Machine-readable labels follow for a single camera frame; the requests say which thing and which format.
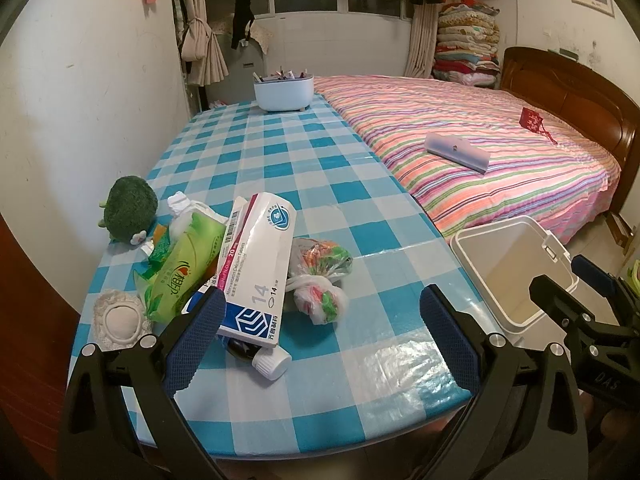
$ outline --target white bottle cap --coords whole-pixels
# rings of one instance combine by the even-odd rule
[[[262,347],[258,350],[251,365],[264,375],[268,380],[275,381],[279,378],[291,362],[291,355],[283,347]]]

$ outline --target table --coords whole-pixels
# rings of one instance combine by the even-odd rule
[[[296,236],[338,242],[354,256],[342,280],[349,310],[314,326],[283,315],[280,344],[293,357],[270,383],[214,342],[175,399],[213,456],[284,458],[363,445],[419,427],[464,403],[418,312],[436,283],[486,332],[500,332],[433,223],[340,115],[319,95],[305,112],[267,114],[240,103],[197,115],[148,175],[170,219],[167,197],[182,191],[228,216],[235,196],[277,193],[298,211]],[[111,243],[96,270],[71,364],[94,342],[98,295],[135,291],[144,254]],[[142,442],[152,437],[130,388],[130,416]]]

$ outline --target floor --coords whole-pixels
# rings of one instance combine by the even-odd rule
[[[567,244],[571,256],[583,254],[601,269],[617,275],[623,263],[622,248],[616,245],[604,216],[585,225]],[[606,300],[583,282],[574,296],[600,322],[616,323]],[[220,467],[232,480],[402,480],[410,473],[410,465],[428,442],[441,429],[436,422],[421,430],[360,449],[319,458],[277,462],[220,461]]]

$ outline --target bottle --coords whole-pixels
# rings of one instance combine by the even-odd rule
[[[226,336],[218,336],[218,339],[227,352],[237,359],[250,362],[270,381],[279,378],[291,362],[291,355],[281,346],[267,348]]]

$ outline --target wooden headboard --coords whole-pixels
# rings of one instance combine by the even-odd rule
[[[609,210],[619,213],[640,164],[640,108],[633,100],[590,68],[526,46],[504,51],[500,88],[551,112],[616,158],[622,174]]]

